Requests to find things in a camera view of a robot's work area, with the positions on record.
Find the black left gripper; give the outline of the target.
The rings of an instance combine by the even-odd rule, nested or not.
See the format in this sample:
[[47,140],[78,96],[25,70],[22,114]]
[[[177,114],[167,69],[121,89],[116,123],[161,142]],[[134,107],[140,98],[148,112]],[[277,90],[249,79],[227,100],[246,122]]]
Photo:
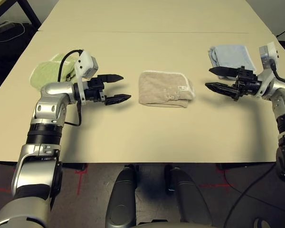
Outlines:
[[104,95],[104,83],[115,83],[124,78],[116,74],[98,75],[89,81],[83,82],[84,95],[87,101],[103,102],[105,105],[115,105],[131,98],[131,95],[119,94],[111,97]]

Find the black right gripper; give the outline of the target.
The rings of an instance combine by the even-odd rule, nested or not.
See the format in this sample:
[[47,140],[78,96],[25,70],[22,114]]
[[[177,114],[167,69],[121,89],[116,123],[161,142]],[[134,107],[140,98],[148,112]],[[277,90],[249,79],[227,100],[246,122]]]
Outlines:
[[261,81],[258,80],[257,75],[252,70],[245,69],[244,66],[238,69],[218,66],[210,68],[209,71],[217,76],[236,77],[232,87],[218,82],[205,83],[211,91],[231,97],[235,101],[244,95],[256,95],[261,87]]

